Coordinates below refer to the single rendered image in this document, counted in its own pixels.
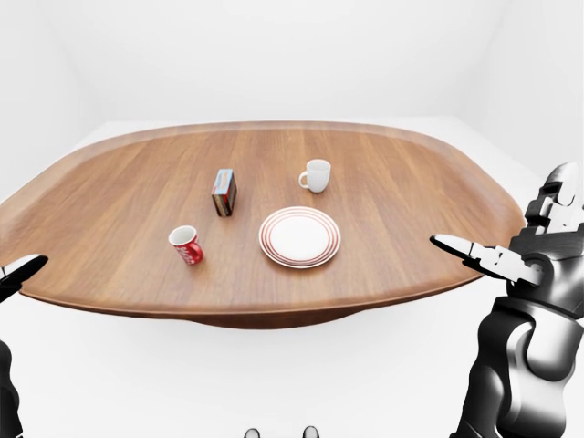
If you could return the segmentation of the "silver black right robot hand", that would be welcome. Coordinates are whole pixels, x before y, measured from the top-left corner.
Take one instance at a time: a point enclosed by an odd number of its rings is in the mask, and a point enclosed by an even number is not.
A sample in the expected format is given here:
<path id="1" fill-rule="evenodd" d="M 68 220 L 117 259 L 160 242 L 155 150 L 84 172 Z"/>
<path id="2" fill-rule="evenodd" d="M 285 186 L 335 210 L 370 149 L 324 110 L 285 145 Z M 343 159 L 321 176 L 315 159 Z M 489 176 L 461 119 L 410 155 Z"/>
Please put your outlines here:
<path id="1" fill-rule="evenodd" d="M 527 224 L 507 247 L 487 246 L 454 235 L 430 241 L 463 265 L 504 279 L 511 297 L 584 317 L 583 181 L 575 162 L 559 165 L 525 212 Z"/>

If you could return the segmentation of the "white plate with red rings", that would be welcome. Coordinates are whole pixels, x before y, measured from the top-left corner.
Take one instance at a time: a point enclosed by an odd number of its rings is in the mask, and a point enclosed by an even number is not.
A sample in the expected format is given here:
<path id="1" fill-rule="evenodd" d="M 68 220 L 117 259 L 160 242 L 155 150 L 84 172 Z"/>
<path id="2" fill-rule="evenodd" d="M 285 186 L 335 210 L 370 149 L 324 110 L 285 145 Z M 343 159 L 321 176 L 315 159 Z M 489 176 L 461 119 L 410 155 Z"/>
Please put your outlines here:
<path id="1" fill-rule="evenodd" d="M 308 269 L 327 263 L 339 251 L 341 232 L 328 214 L 312 207 L 292 206 L 264 220 L 258 241 L 272 261 Z"/>

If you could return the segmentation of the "red mug with white print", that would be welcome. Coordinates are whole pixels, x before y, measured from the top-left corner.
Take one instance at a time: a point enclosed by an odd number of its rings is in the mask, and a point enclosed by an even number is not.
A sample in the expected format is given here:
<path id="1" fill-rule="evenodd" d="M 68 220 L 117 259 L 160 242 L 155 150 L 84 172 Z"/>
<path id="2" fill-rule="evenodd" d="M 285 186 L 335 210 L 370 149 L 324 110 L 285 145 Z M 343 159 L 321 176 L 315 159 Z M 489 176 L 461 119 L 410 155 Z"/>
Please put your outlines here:
<path id="1" fill-rule="evenodd" d="M 197 230 L 191 225 L 179 226 L 168 235 L 169 243 L 189 266 L 203 261 L 203 250 L 199 246 L 197 238 Z"/>

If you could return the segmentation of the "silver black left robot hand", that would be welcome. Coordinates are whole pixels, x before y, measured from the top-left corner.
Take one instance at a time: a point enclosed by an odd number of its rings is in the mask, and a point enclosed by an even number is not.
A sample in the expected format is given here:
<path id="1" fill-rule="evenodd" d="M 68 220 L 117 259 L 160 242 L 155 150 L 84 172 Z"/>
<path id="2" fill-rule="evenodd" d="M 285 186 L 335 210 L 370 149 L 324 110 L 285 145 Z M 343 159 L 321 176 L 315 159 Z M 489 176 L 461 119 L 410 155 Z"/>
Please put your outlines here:
<path id="1" fill-rule="evenodd" d="M 34 254 L 20 257 L 6 266 L 0 266 L 0 303 L 19 292 L 23 284 L 47 262 L 47 256 Z"/>

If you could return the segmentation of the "printed food box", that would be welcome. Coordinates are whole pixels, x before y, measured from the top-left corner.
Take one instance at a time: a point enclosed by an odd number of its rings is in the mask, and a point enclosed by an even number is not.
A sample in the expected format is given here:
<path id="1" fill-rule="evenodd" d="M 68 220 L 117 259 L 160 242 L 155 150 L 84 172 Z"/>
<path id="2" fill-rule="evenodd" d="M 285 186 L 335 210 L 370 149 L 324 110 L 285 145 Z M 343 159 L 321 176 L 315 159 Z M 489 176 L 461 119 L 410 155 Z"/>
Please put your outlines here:
<path id="1" fill-rule="evenodd" d="M 228 217 L 233 214 L 237 195 L 237 185 L 233 169 L 220 169 L 218 171 L 211 195 L 219 216 Z"/>

